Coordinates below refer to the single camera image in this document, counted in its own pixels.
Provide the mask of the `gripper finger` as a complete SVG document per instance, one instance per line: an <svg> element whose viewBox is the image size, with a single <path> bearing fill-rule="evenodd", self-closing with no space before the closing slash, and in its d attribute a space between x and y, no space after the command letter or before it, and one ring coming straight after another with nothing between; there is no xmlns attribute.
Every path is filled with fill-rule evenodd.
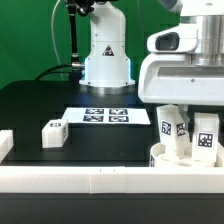
<svg viewBox="0 0 224 224"><path fill-rule="evenodd" d="M188 113L188 109L189 109L189 106L186 105L186 104L179 104L178 105L178 111L184 121L184 124L185 124L185 129L188 131L188 132L191 132L192 131L192 123L191 123L191 117Z"/></svg>

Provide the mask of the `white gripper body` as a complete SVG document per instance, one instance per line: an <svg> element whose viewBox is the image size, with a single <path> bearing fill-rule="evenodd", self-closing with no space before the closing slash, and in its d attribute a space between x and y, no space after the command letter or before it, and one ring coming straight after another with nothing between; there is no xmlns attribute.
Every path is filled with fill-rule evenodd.
<svg viewBox="0 0 224 224"><path fill-rule="evenodd" d="M139 75L144 103L224 106L224 67L191 64L185 54L149 54Z"/></svg>

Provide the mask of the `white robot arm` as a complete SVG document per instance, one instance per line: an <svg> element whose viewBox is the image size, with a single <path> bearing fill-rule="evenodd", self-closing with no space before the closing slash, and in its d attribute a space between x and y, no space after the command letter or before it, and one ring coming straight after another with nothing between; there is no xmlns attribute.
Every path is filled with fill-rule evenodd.
<svg viewBox="0 0 224 224"><path fill-rule="evenodd" d="M224 106L224 0L158 0L180 23L147 40L138 96L144 103ZM80 84L107 93L133 85L125 55L125 21L97 2L91 51Z"/></svg>

